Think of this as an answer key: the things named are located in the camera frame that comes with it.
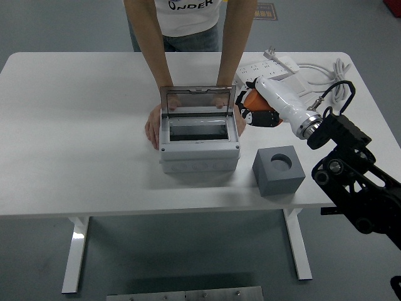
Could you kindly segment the person's left hand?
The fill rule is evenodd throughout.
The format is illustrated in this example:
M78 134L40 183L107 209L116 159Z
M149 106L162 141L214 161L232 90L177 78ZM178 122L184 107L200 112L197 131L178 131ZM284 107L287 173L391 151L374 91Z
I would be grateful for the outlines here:
M213 101L214 105L218 109L222 109L224 107L232 108L232 111L234 113L234 118L236 121L237 133L238 136L241 136L241 134L244 132L244 129L246 128L246 121L241 116L238 106L235 103L230 104L229 96L228 94L225 93L218 93L214 95Z

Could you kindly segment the person's right hand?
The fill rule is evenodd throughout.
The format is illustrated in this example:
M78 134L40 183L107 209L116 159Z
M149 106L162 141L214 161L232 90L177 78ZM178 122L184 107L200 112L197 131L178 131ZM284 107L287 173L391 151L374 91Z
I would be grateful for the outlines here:
M159 150L161 108L161 104L158 104L150 111L144 127L148 141L156 150Z

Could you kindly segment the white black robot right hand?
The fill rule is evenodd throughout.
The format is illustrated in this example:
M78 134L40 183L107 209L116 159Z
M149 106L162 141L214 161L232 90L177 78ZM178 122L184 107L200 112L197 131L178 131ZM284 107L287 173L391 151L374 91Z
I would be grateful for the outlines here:
M246 82L235 104L247 124L277 127L287 122L300 139L305 138L306 129L319 119L287 84L264 77Z

